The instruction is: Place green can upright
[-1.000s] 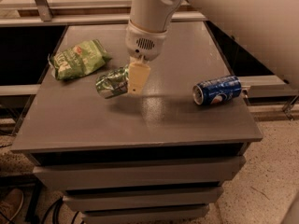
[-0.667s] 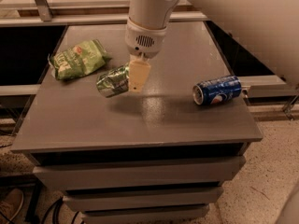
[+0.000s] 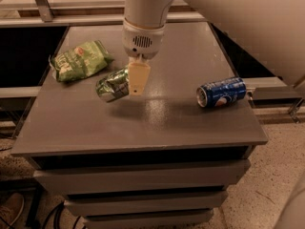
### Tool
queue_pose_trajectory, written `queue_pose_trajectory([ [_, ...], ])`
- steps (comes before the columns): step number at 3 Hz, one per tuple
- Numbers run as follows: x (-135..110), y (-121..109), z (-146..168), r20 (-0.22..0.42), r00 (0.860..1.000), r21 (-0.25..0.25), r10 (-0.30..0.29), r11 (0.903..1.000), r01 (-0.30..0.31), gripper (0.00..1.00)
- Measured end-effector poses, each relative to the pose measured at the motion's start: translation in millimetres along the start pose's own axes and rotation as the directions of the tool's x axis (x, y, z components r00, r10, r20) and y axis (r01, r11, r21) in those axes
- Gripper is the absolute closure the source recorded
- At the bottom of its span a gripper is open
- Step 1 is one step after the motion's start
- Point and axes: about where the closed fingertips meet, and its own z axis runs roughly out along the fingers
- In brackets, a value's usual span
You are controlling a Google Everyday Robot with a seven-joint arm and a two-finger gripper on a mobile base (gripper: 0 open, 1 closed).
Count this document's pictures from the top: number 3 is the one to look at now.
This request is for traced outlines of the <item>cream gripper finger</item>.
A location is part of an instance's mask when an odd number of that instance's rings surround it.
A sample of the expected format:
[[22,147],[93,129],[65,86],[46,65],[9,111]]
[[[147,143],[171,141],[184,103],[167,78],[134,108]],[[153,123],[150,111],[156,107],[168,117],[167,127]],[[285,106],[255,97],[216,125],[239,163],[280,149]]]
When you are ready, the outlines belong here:
[[143,94],[149,75],[151,66],[139,58],[133,58],[128,64],[128,78],[129,78],[129,94],[141,95]]

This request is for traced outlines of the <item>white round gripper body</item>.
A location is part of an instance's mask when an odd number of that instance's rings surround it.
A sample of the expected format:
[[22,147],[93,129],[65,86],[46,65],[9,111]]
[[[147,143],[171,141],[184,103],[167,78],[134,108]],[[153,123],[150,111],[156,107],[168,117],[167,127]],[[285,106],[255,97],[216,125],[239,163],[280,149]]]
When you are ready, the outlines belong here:
[[139,28],[123,22],[122,41],[125,52],[129,57],[154,58],[161,47],[165,27],[156,29]]

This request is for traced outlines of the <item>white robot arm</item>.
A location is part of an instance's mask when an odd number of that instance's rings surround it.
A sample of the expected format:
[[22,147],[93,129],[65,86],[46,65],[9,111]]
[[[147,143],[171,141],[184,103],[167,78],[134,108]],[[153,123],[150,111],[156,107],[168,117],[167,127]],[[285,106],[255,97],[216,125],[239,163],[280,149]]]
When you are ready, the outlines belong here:
[[[122,40],[131,61],[156,56],[173,1],[125,0]],[[305,0],[183,1],[305,94]]]

